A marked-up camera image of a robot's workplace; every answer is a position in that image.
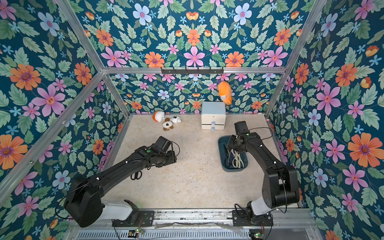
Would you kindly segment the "black hook rail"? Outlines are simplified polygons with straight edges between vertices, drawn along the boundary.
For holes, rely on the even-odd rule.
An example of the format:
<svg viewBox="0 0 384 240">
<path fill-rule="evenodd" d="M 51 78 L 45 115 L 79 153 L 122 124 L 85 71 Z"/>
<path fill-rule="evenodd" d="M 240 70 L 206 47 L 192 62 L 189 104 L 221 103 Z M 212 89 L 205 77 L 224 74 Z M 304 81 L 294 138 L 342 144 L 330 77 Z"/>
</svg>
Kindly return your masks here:
<svg viewBox="0 0 384 240">
<path fill-rule="evenodd" d="M 180 75 L 189 75 L 189 74 L 201 74 L 201 75 L 213 75 L 213 74 L 223 74 L 223 68 L 160 68 L 162 74 L 180 74 Z"/>
</svg>

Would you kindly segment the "teal plastic storage box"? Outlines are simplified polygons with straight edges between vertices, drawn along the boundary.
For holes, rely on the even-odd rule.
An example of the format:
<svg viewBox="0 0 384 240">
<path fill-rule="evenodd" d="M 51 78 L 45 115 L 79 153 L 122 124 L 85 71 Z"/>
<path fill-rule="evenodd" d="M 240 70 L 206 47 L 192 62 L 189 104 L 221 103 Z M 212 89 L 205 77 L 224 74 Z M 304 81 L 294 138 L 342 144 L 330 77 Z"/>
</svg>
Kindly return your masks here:
<svg viewBox="0 0 384 240">
<path fill-rule="evenodd" d="M 242 152 L 240 153 L 241 154 L 241 157 L 243 159 L 243 162 L 245 164 L 245 167 L 242 168 L 242 169 L 235 169 L 234 167 L 231 167 L 230 169 L 227 169 L 224 167 L 224 160 L 225 160 L 225 150 L 227 150 L 227 144 L 228 144 L 228 141 L 230 139 L 231 136 L 223 136 L 221 138 L 219 138 L 218 140 L 218 147 L 219 147 L 219 154 L 220 154 L 220 161 L 221 161 L 221 165 L 222 165 L 222 168 L 225 172 L 240 172 L 242 170 L 244 170 L 247 166 L 248 166 L 248 159 L 247 159 L 247 156 L 246 156 L 246 153 L 245 152 Z"/>
</svg>

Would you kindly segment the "cream kitchen scissors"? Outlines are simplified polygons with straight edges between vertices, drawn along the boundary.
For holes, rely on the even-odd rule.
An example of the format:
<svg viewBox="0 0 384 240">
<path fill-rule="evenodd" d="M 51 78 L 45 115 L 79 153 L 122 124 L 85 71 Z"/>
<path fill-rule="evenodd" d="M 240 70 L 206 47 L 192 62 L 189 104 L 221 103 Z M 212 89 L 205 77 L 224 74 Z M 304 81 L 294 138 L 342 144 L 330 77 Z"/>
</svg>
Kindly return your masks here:
<svg viewBox="0 0 384 240">
<path fill-rule="evenodd" d="M 241 154 L 237 151 L 231 150 L 234 159 L 232 161 L 232 165 L 235 169 L 242 169 L 245 167 Z"/>
</svg>

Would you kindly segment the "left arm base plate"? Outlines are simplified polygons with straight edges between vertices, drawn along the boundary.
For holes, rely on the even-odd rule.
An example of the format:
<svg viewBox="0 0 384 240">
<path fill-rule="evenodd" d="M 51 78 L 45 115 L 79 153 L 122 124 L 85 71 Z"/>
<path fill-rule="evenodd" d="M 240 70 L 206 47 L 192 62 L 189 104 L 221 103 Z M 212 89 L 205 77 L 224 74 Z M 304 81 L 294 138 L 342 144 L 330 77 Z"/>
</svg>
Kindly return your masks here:
<svg viewBox="0 0 384 240">
<path fill-rule="evenodd" d="M 112 225 L 115 228 L 151 227 L 153 225 L 154 215 L 154 211 L 133 211 L 126 220 L 113 220 Z"/>
</svg>

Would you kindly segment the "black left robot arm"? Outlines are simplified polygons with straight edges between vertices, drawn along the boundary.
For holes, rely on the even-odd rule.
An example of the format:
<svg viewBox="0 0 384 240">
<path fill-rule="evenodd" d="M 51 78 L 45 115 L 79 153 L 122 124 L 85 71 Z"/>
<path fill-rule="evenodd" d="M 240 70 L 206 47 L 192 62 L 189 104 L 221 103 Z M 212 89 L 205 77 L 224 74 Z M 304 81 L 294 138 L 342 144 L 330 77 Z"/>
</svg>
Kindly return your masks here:
<svg viewBox="0 0 384 240">
<path fill-rule="evenodd" d="M 161 168 L 176 161 L 176 154 L 172 150 L 140 147 L 123 161 L 99 174 L 73 179 L 64 208 L 80 227 L 88 227 L 106 209 L 102 197 L 120 182 L 143 169 L 152 166 Z"/>
</svg>

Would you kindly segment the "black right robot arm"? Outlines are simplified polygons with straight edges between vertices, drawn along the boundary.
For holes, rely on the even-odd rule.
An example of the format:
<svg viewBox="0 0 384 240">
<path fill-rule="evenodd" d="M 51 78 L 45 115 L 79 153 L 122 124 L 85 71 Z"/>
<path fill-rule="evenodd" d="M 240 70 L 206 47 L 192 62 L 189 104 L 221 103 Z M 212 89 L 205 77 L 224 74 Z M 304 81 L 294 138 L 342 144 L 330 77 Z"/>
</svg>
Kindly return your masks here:
<svg viewBox="0 0 384 240">
<path fill-rule="evenodd" d="M 228 147 L 252 155 L 264 172 L 262 196 L 247 206 L 253 216 L 265 215 L 279 207 L 299 202 L 297 170 L 278 160 L 258 134 L 232 135 Z"/>
</svg>

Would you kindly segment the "white mini drawer cabinet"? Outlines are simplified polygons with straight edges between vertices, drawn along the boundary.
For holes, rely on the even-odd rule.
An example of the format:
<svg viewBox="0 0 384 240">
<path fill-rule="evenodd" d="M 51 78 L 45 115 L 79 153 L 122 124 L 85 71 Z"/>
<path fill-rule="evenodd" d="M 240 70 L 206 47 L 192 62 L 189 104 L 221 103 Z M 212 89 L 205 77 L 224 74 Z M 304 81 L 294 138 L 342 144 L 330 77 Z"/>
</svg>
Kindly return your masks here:
<svg viewBox="0 0 384 240">
<path fill-rule="evenodd" d="M 202 130 L 224 130 L 226 116 L 226 105 L 224 102 L 203 102 L 201 112 Z"/>
</svg>

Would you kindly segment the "white brown plush dog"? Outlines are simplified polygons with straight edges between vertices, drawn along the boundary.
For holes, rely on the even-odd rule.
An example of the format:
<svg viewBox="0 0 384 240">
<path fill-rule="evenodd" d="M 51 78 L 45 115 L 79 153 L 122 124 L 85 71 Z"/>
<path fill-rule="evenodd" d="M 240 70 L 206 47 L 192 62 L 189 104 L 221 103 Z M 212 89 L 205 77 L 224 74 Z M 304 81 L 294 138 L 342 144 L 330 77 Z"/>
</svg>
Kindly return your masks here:
<svg viewBox="0 0 384 240">
<path fill-rule="evenodd" d="M 179 116 L 174 116 L 171 118 L 165 118 L 164 122 L 162 124 L 164 131 L 172 130 L 176 124 L 179 124 L 182 122 L 182 119 Z"/>
</svg>

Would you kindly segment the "orange plush toy hanging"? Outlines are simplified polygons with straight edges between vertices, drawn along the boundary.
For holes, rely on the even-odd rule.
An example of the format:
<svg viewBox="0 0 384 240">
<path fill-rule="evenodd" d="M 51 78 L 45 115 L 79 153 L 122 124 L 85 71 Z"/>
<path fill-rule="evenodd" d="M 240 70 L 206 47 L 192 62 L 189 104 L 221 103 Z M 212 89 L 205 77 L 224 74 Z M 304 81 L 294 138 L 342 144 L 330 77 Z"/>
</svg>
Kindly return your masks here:
<svg viewBox="0 0 384 240">
<path fill-rule="evenodd" d="M 221 82 L 218 84 L 218 91 L 220 99 L 227 105 L 232 104 L 232 89 L 228 82 Z"/>
</svg>

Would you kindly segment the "large black scissors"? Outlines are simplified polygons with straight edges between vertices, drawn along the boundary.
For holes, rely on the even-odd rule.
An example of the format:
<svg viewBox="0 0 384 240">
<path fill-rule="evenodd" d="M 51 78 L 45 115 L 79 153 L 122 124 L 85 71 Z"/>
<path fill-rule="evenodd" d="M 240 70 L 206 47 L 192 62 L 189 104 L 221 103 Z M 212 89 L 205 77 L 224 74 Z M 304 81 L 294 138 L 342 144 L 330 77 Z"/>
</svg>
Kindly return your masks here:
<svg viewBox="0 0 384 240">
<path fill-rule="evenodd" d="M 232 167 L 232 153 L 231 150 L 225 150 L 225 152 L 224 167 L 230 169 Z"/>
</svg>

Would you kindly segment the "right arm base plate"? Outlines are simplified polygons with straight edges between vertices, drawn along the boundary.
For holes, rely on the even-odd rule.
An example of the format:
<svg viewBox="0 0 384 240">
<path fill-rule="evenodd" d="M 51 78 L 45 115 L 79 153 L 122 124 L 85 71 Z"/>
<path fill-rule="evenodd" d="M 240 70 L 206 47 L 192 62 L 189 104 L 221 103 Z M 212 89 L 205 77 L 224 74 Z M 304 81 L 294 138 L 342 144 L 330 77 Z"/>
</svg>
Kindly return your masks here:
<svg viewBox="0 0 384 240">
<path fill-rule="evenodd" d="M 232 210 L 233 225 L 235 227 L 272 227 L 274 225 L 271 214 L 253 215 L 244 210 Z"/>
</svg>

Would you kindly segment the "metal front rail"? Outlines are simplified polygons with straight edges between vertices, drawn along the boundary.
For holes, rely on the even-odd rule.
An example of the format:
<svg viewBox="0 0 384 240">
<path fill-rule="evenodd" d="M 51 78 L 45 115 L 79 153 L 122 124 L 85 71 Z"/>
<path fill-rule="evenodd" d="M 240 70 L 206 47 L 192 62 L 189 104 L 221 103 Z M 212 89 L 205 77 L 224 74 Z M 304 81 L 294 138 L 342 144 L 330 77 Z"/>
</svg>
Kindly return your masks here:
<svg viewBox="0 0 384 240">
<path fill-rule="evenodd" d="M 307 209 L 273 211 L 253 223 L 235 209 L 144 209 L 136 225 L 101 220 L 71 223 L 65 240 L 321 240 Z"/>
</svg>

